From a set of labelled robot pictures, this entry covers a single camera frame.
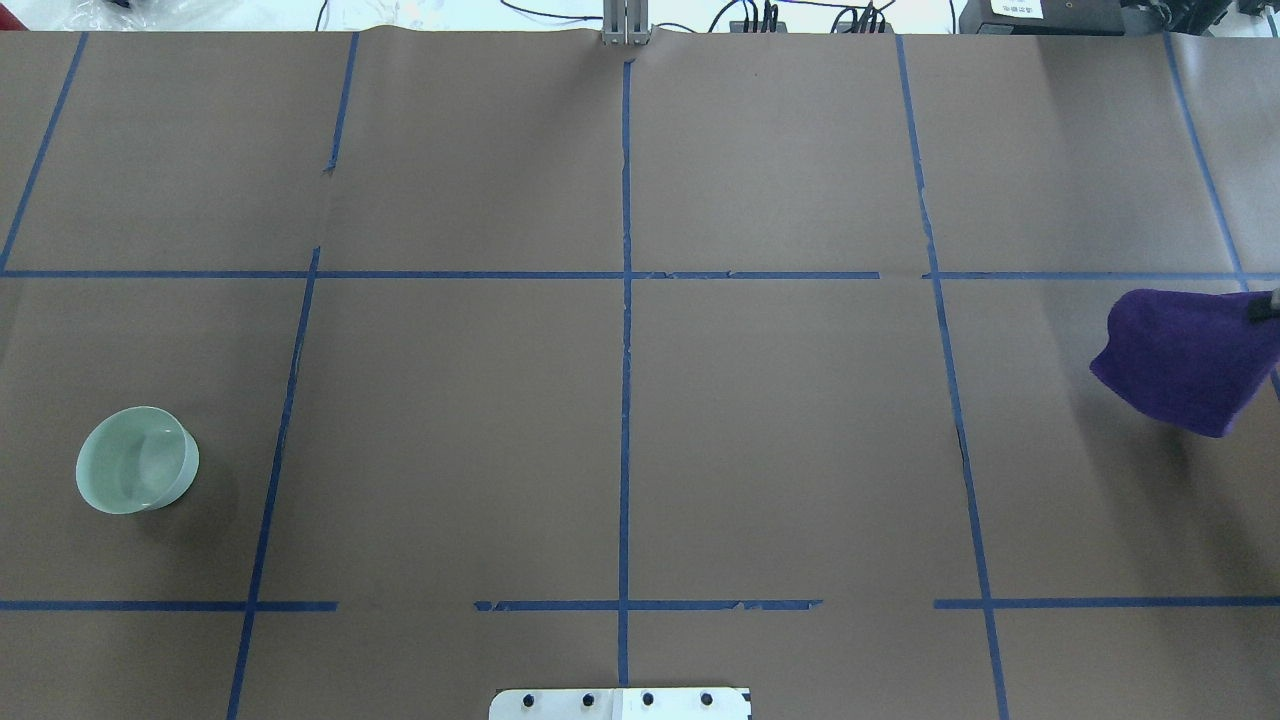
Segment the aluminium frame post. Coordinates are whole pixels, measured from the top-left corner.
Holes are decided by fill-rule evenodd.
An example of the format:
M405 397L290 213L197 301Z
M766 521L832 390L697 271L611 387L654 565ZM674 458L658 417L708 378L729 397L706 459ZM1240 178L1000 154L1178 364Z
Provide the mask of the aluminium frame post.
M643 46L652 40L648 0L604 0L602 42L607 47Z

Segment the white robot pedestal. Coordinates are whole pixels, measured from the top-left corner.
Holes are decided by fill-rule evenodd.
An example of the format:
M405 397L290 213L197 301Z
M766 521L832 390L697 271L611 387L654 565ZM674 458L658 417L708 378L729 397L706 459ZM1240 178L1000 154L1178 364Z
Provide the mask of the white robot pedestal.
M733 687L508 689L489 719L751 719L750 691Z

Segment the mint green bowl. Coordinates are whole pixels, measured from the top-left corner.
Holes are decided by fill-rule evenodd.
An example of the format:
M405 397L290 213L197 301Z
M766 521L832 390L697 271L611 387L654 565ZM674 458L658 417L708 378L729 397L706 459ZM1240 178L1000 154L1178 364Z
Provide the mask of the mint green bowl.
M127 407L84 438L76 460L76 486L92 509L127 515L174 503L195 483L200 448L169 411Z

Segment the black power box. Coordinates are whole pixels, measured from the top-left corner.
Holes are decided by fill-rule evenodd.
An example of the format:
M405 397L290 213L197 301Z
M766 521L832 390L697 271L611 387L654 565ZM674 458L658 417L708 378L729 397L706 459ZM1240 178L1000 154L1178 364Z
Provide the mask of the black power box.
M1178 14L1164 1L968 1L960 35L1115 37L1164 32Z

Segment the purple microfibre cloth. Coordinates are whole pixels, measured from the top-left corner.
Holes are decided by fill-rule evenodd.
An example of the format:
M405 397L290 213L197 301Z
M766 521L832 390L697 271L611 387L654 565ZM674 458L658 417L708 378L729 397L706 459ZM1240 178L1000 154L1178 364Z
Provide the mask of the purple microfibre cloth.
M1091 373L1155 420L1222 438L1277 365L1279 319L1247 320L1249 301L1271 292L1126 292Z

